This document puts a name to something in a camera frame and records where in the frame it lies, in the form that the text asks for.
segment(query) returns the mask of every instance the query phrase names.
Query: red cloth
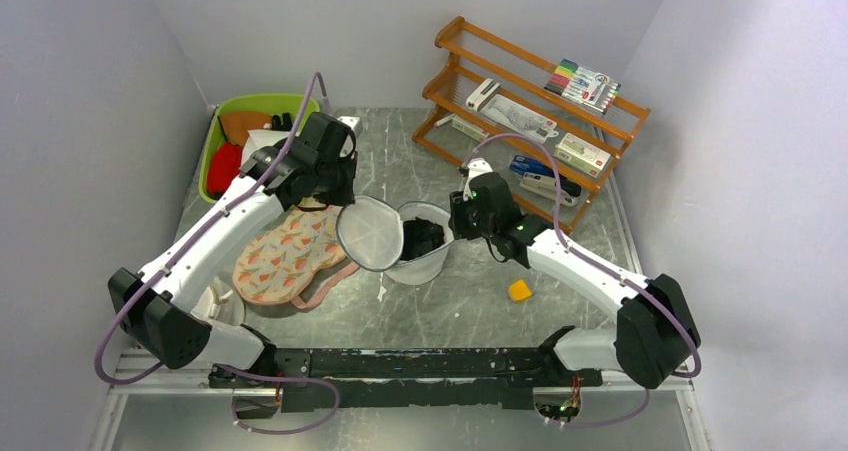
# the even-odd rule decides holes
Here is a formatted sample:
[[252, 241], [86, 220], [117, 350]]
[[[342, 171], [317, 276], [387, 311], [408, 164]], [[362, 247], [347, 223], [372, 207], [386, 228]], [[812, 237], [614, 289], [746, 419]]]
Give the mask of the red cloth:
[[209, 196], [215, 199], [223, 196], [230, 183], [238, 176], [240, 165], [241, 148], [231, 143], [222, 144], [209, 163], [209, 174], [206, 176], [206, 191]]

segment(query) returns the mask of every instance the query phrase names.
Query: yellow object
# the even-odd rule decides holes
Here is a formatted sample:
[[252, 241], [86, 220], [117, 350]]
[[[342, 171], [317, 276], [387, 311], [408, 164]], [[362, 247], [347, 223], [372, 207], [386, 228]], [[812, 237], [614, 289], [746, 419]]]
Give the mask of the yellow object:
[[509, 290], [507, 292], [509, 293], [510, 299], [512, 299], [516, 303], [520, 303], [521, 301], [524, 301], [530, 296], [533, 296], [533, 291], [530, 291], [530, 288], [527, 286], [527, 283], [525, 283], [523, 279], [519, 279], [518, 281], [512, 283], [509, 286]]

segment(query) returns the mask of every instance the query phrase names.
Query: marble surface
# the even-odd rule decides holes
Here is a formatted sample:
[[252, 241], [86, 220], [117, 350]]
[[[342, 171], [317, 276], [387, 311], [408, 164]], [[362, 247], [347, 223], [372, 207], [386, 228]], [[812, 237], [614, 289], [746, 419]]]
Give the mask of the marble surface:
[[[421, 200], [448, 209], [448, 194], [460, 185], [456, 168], [411, 139], [428, 113], [426, 109], [396, 108], [334, 111], [337, 116], [363, 119], [357, 193], [384, 199], [395, 207]], [[475, 144], [449, 128], [434, 130], [428, 137], [461, 157]], [[514, 153], [500, 143], [491, 148], [483, 156], [495, 169], [505, 170]], [[180, 235], [211, 207], [198, 196], [197, 178], [186, 197]], [[608, 190], [599, 193], [572, 238], [619, 266], [632, 267]], [[232, 270], [232, 262], [228, 262], [219, 276], [231, 282]], [[313, 283], [321, 279], [319, 274]], [[518, 279], [530, 285], [534, 296], [513, 303], [507, 287]], [[308, 298], [315, 288], [310, 285], [303, 297]], [[561, 326], [595, 328], [607, 324], [608, 319], [562, 283], [516, 263], [495, 262], [485, 243], [478, 240], [455, 242], [442, 273], [425, 285], [403, 285], [382, 273], [360, 270], [312, 311], [301, 312], [288, 304], [248, 304], [246, 322], [280, 347], [418, 348], [536, 346]]]

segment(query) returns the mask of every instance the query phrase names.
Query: wooden shelf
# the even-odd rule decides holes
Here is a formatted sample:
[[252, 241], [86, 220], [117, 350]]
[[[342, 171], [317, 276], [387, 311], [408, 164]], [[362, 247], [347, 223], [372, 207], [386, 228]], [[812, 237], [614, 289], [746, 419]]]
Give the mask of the wooden shelf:
[[[468, 90], [473, 90], [486, 77], [491, 77], [501, 84], [499, 94], [510, 99], [534, 112], [547, 117], [557, 123], [557, 129], [561, 135], [572, 133], [581, 139], [597, 146], [600, 149], [610, 154], [610, 161], [606, 168], [598, 177], [590, 177], [571, 166], [556, 160], [554, 166], [561, 175], [579, 184], [586, 190], [589, 195], [583, 205], [569, 222], [561, 222], [560, 226], [566, 231], [571, 232], [577, 222], [583, 216], [591, 204], [594, 197], [601, 190], [609, 174], [615, 168], [622, 154], [638, 134], [645, 120], [650, 115], [650, 109], [640, 107], [623, 98], [616, 98], [611, 107], [617, 111], [632, 115], [635, 117], [635, 124], [630, 129], [622, 129], [606, 119], [605, 116], [597, 115], [583, 107], [572, 103], [561, 96], [551, 93], [544, 89], [545, 83], [533, 83], [527, 77], [521, 76], [518, 72], [513, 72], [504, 66], [495, 63], [491, 59], [484, 57], [482, 53], [474, 52], [467, 46], [463, 45], [464, 35], [470, 34], [479, 38], [487, 45], [491, 45], [492, 50], [495, 48], [505, 51], [508, 55], [519, 58], [520, 60], [530, 63], [544, 71], [549, 75], [556, 69], [556, 64], [549, 62], [529, 51], [526, 51], [498, 36], [495, 36], [488, 31], [485, 31], [467, 21], [461, 16], [456, 17], [447, 26], [442, 28], [436, 35], [436, 46], [446, 49], [450, 52], [447, 63], [444, 68], [424, 87], [422, 96], [429, 99], [435, 104], [433, 113], [413, 135], [413, 140], [426, 148], [430, 149], [437, 155], [451, 162], [452, 164], [460, 164], [460, 160], [453, 156], [448, 150], [443, 149], [431, 140], [427, 139], [427, 134], [433, 129], [436, 121], [453, 113], [466, 121], [472, 122], [477, 126], [486, 130], [490, 135], [497, 135], [509, 132], [505, 128], [494, 125], [487, 120], [482, 119], [476, 113], [467, 109], [464, 105], [464, 100], [467, 97]], [[481, 72], [488, 76], [482, 76], [472, 70], [472, 67], [479, 68]], [[596, 138], [592, 133], [581, 129], [580, 126], [573, 124], [573, 120], [577, 119], [583, 123], [593, 126], [596, 130], [606, 133], [607, 135], [618, 140], [620, 144], [615, 146], [608, 144]], [[540, 162], [548, 164], [548, 158], [535, 146], [517, 139], [504, 139], [507, 144], [520, 151], [521, 153], [530, 156]], [[528, 200], [513, 193], [516, 201], [530, 212], [545, 216], [547, 219], [552, 219], [549, 210], [540, 209], [533, 205]]]

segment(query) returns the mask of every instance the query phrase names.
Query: green plastic tub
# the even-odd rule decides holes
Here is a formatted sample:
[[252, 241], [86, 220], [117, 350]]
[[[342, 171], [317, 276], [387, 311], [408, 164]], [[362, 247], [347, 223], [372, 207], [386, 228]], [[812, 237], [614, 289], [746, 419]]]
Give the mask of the green plastic tub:
[[[200, 179], [197, 183], [200, 197], [209, 203], [217, 201], [209, 196], [206, 191], [206, 176], [209, 174], [209, 164], [212, 162], [212, 157], [225, 142], [218, 116], [233, 111], [258, 111], [270, 115], [290, 113], [292, 120], [294, 120], [297, 117], [297, 110], [300, 108], [301, 101], [303, 101], [302, 94], [251, 94], [233, 98], [218, 106], [218, 109], [215, 110], [215, 116], [212, 117], [212, 124], [209, 125], [206, 144], [203, 145], [203, 155], [200, 158]], [[303, 121], [300, 122], [301, 129], [306, 123], [306, 117], [318, 110], [318, 101], [310, 99], [309, 104], [306, 105], [306, 114], [303, 116]]]

